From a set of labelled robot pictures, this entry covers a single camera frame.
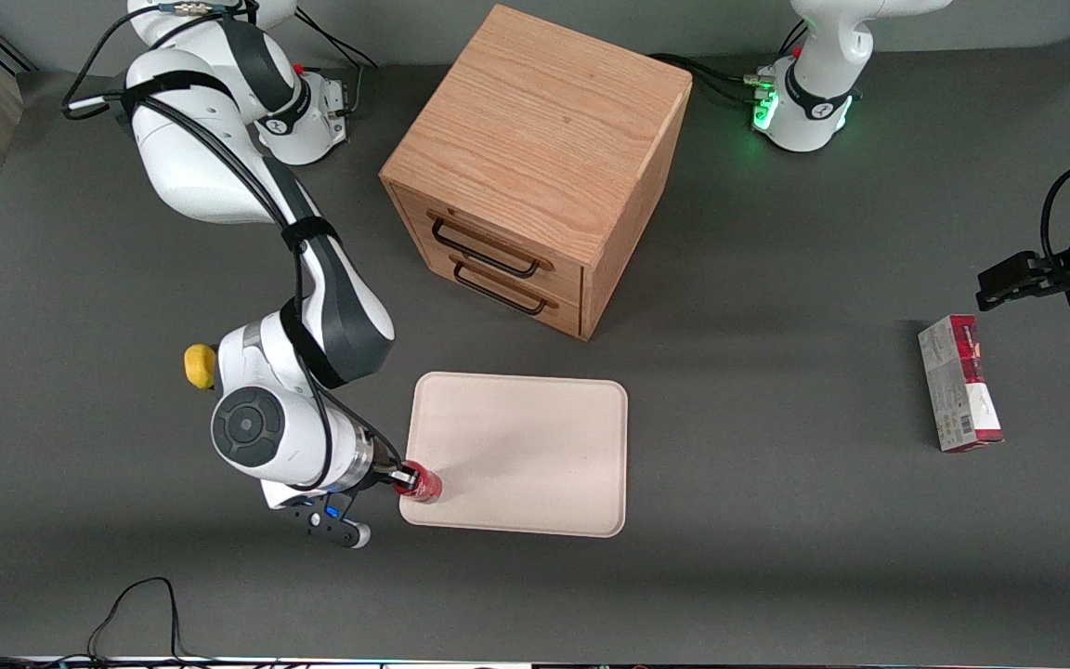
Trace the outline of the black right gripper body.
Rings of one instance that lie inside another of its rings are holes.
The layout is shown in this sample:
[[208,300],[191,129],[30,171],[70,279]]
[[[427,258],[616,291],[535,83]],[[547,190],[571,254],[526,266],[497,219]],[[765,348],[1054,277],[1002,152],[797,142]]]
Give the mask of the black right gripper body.
[[389,454],[377,454],[371,462],[368,473],[362,478],[362,490],[367,491],[374,486],[395,486],[398,483],[398,473],[402,469],[402,462],[389,456]]

